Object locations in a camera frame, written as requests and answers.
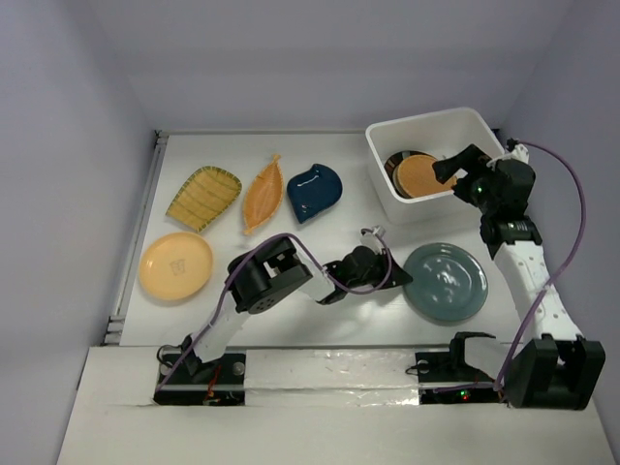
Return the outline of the teal round ceramic plate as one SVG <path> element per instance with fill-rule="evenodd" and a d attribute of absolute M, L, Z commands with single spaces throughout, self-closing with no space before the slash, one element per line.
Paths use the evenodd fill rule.
<path fill-rule="evenodd" d="M 413 281 L 404 296 L 424 318 L 441 324 L 466 321 L 482 309 L 488 281 L 480 263 L 450 243 L 425 244 L 413 251 L 403 269 Z"/>

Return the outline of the orange woven round plate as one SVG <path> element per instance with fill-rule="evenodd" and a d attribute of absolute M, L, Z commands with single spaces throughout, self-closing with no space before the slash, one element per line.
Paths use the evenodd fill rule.
<path fill-rule="evenodd" d="M 415 199 L 450 190 L 457 178 L 452 176 L 445 183 L 439 182 L 433 170 L 435 162 L 434 157 L 426 154 L 405 158 L 392 175 L 397 192 L 406 199 Z"/>

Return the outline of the striped rim round plate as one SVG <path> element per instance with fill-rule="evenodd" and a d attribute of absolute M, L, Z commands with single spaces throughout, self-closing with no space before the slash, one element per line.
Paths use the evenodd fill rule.
<path fill-rule="evenodd" d="M 398 185 L 397 182 L 397 169 L 398 166 L 407 158 L 410 157 L 422 157 L 423 159 L 428 159 L 431 163 L 436 161 L 436 158 L 424 153 L 424 152 L 420 152 L 420 151 L 416 151 L 416 150 L 405 150 L 405 151 L 400 151 L 397 152 L 393 155 L 391 155 L 384 163 L 384 170 L 389 178 L 389 180 L 391 181 L 391 184 L 393 185 L 395 191 L 404 198 L 408 198 L 408 195 L 401 189 L 401 187 Z"/>

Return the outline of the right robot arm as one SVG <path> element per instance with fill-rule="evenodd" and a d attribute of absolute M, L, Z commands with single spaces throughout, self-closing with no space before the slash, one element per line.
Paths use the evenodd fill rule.
<path fill-rule="evenodd" d="M 547 269 L 542 236 L 527 214 L 536 174 L 529 164 L 531 143 L 512 139 L 507 153 L 491 158 L 474 144 L 433 165 L 445 184 L 464 176 L 454 195 L 481 214 L 480 237 L 508 284 L 520 326 L 492 382 L 514 408 L 584 410 L 605 364 L 605 349 L 587 339 L 570 317 L 555 283 L 573 261 Z"/>

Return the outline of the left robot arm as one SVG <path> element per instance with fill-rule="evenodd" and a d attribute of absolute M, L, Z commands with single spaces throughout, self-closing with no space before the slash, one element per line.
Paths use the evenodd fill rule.
<path fill-rule="evenodd" d="M 287 232 L 268 238 L 228 266 L 229 276 L 210 320 L 181 343 L 180 369 L 189 380 L 208 380 L 247 319 L 300 291 L 320 305 L 347 295 L 369 295 L 413 282 L 392 256 L 379 228 L 360 231 L 360 244 L 341 260 L 321 264 Z"/>

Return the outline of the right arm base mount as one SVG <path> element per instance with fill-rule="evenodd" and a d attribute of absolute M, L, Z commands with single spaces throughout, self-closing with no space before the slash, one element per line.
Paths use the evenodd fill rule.
<path fill-rule="evenodd" d="M 486 332 L 458 331 L 444 349 L 420 350 L 406 369 L 418 378 L 419 403 L 500 403 L 494 386 L 509 346 Z"/>

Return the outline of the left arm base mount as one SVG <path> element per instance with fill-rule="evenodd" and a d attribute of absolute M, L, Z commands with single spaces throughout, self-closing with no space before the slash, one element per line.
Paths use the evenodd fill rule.
<path fill-rule="evenodd" d="M 156 386 L 169 375 L 180 356 L 181 351 L 175 346 L 163 346 L 158 350 Z M 245 371 L 244 352 L 226 352 L 220 359 L 201 367 L 195 375 L 190 374 L 183 361 L 163 387 L 155 387 L 153 401 L 162 406 L 244 406 Z"/>

